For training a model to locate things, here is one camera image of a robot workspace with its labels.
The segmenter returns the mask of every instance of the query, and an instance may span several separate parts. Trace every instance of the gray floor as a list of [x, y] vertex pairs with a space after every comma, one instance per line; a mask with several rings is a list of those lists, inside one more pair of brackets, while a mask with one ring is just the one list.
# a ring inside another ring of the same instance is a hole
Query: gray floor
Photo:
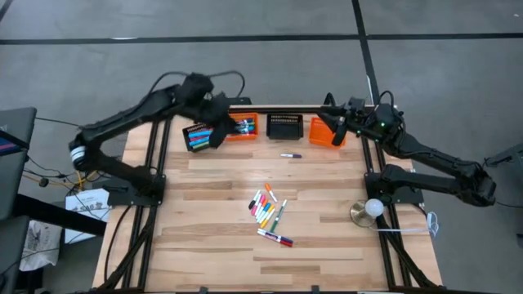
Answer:
[[[360, 0], [368, 33], [523, 32], [523, 4], [502, 0]], [[344, 0], [15, 0], [0, 38], [118, 38], [256, 33], [356, 33]], [[482, 160], [523, 141], [523, 39], [372, 41], [380, 90], [391, 90], [420, 141], [463, 158]], [[256, 104], [317, 104], [368, 97], [358, 41], [0, 47], [0, 107], [35, 106], [38, 115], [89, 123], [135, 104], [167, 70], [242, 71]], [[216, 80], [235, 93], [235, 78]], [[46, 167], [71, 171], [72, 127], [38, 122], [30, 154]], [[108, 142], [123, 152], [125, 136]], [[420, 164], [419, 172], [433, 172]], [[500, 202], [523, 205], [523, 184], [510, 166], [493, 170]], [[25, 194], [49, 203], [65, 189], [24, 181]], [[437, 212], [434, 240], [446, 286], [483, 292], [523, 292], [523, 249], [516, 232], [521, 210], [476, 208], [425, 193]], [[54, 293], [91, 286], [100, 240], [67, 246], [46, 270]]]

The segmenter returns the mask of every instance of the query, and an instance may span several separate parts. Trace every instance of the wooden table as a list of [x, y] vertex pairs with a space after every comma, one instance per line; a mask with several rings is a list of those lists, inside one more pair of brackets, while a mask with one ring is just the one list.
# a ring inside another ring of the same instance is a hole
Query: wooden table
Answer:
[[[260, 114], [256, 140], [225, 142], [196, 154], [187, 152], [181, 134], [193, 123], [174, 118], [165, 168], [168, 187], [154, 229], [146, 291], [197, 291], [201, 286], [211, 291], [303, 291], [311, 285], [325, 291], [387, 289], [378, 234], [354, 225], [348, 216], [356, 200], [367, 198], [361, 140], [347, 134], [340, 150], [312, 145], [307, 138], [312, 117], [304, 115], [302, 139], [269, 140], [266, 116]], [[149, 133], [150, 125], [129, 132], [124, 162], [143, 164]], [[281, 158], [281, 153], [303, 158]], [[389, 156], [386, 161], [411, 167], [410, 161]], [[248, 204], [266, 182], [279, 200], [277, 207], [288, 200], [275, 232], [294, 240], [293, 248], [257, 235]], [[423, 215], [412, 205], [396, 209], [402, 228], [425, 227]], [[117, 207], [110, 213], [93, 286], [103, 283], [107, 247], [122, 212]], [[118, 231], [110, 272], [127, 252], [133, 217], [134, 209]], [[404, 233], [403, 240], [419, 268], [440, 283], [428, 233]], [[136, 285], [140, 259], [131, 285]], [[392, 248], [391, 259], [401, 284]]]

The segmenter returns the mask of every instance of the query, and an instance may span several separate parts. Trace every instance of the white paper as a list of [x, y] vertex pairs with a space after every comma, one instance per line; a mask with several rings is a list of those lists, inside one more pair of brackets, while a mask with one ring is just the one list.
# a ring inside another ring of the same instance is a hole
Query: white paper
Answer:
[[[92, 189], [78, 193], [77, 197], [74, 195], [67, 196], [65, 198], [65, 209], [107, 222], [109, 219], [109, 207], [107, 206], [109, 192], [104, 189]], [[92, 234], [82, 233], [72, 229], [65, 230], [65, 243], [76, 243], [92, 237], [94, 237]]]
[[57, 225], [30, 221], [22, 253], [22, 256], [27, 257], [21, 259], [19, 269], [30, 271], [47, 264], [56, 265], [61, 231], [62, 228]]

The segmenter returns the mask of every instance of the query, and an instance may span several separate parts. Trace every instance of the orange bin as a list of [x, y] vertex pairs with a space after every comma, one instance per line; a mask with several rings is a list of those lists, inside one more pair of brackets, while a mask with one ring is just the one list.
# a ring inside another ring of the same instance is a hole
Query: orange bin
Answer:
[[246, 114], [230, 114], [230, 116], [236, 121], [239, 122], [243, 119], [252, 119], [254, 121], [254, 134], [249, 135], [235, 135], [235, 134], [229, 134], [226, 137], [226, 140], [233, 141], [233, 140], [254, 140], [258, 137], [258, 114], [257, 113], [246, 113]]
[[321, 118], [312, 118], [311, 129], [309, 130], [309, 142], [329, 148], [339, 149], [346, 143], [346, 137], [339, 146], [333, 145], [334, 133], [327, 127]]

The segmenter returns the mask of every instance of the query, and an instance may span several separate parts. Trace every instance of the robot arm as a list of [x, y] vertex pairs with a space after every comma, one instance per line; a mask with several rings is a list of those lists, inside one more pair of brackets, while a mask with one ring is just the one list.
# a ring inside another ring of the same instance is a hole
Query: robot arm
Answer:
[[393, 194], [402, 186], [452, 194], [461, 201], [486, 207], [494, 205], [496, 184], [479, 163], [464, 161], [420, 144], [405, 131], [403, 113], [387, 103], [366, 109], [363, 99], [351, 98], [348, 104], [325, 106], [318, 113], [335, 133], [334, 145], [340, 145], [347, 131], [380, 144], [397, 158], [411, 158], [453, 178], [420, 175], [387, 164], [376, 185], [383, 194]]
[[235, 132], [236, 122], [228, 114], [229, 100], [223, 94], [207, 100], [204, 97], [213, 89], [208, 76], [193, 73], [181, 85], [153, 91], [138, 105], [102, 121], [86, 125], [69, 143], [71, 159], [79, 171], [103, 171], [148, 195], [159, 193], [162, 187], [154, 184], [149, 168], [131, 167], [103, 154], [103, 142], [143, 123], [158, 122], [174, 115], [181, 115], [213, 127], [209, 137], [211, 147], [217, 148], [227, 134]]

